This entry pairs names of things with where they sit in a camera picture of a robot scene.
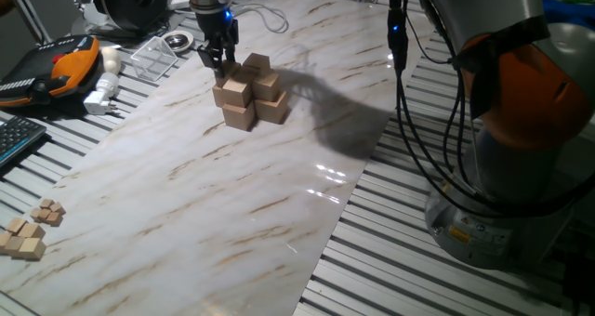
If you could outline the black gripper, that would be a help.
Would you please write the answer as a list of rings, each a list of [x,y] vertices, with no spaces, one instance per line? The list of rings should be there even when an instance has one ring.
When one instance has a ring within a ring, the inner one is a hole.
[[[225,47],[226,60],[235,62],[235,48],[239,44],[238,20],[227,7],[222,7],[219,11],[198,13],[197,22],[209,42],[198,46],[197,54],[216,78],[223,78],[221,47]]]

